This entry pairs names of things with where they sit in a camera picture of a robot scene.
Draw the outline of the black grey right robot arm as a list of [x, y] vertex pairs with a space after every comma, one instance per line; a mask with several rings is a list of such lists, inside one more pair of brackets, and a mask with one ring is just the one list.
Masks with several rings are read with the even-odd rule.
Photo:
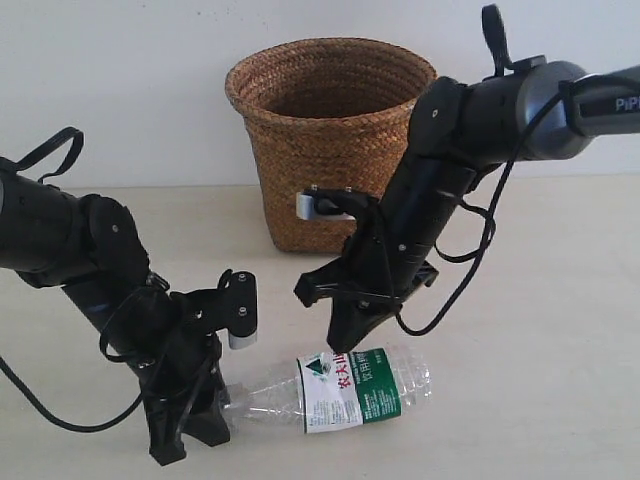
[[407, 145], [384, 194], [310, 187], [297, 195], [304, 220], [351, 217], [338, 258], [300, 276], [305, 306], [332, 302], [327, 342], [353, 350], [400, 314], [437, 272], [428, 255], [465, 196], [518, 161], [565, 160], [596, 137], [639, 130], [639, 70], [589, 74], [568, 61], [527, 59], [478, 83], [440, 77], [416, 101]]

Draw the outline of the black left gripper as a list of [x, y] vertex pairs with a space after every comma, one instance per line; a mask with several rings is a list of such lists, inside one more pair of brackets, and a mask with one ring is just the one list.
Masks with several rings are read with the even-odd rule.
[[148, 399], [149, 454], [161, 466], [186, 457], [181, 439], [182, 403], [196, 396], [187, 434], [208, 445], [230, 441], [223, 409], [230, 402], [219, 371], [223, 292], [167, 293], [138, 288], [130, 295], [130, 341], [141, 397]]

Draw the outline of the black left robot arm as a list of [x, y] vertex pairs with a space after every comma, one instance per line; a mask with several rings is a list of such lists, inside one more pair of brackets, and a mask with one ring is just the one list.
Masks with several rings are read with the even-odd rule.
[[65, 193], [2, 160], [1, 266], [33, 288], [61, 288], [97, 330], [103, 356], [134, 372], [156, 462], [184, 459], [184, 435], [229, 442], [222, 346], [208, 312], [151, 270], [126, 206]]

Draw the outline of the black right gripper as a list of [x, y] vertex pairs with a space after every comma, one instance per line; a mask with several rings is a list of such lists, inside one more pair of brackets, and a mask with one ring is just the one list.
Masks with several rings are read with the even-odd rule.
[[331, 298], [327, 344], [334, 353], [352, 351], [398, 312], [398, 304], [439, 275], [420, 251], [394, 238], [376, 198], [370, 197], [354, 221], [356, 230], [340, 255], [301, 274], [294, 287], [305, 306]]

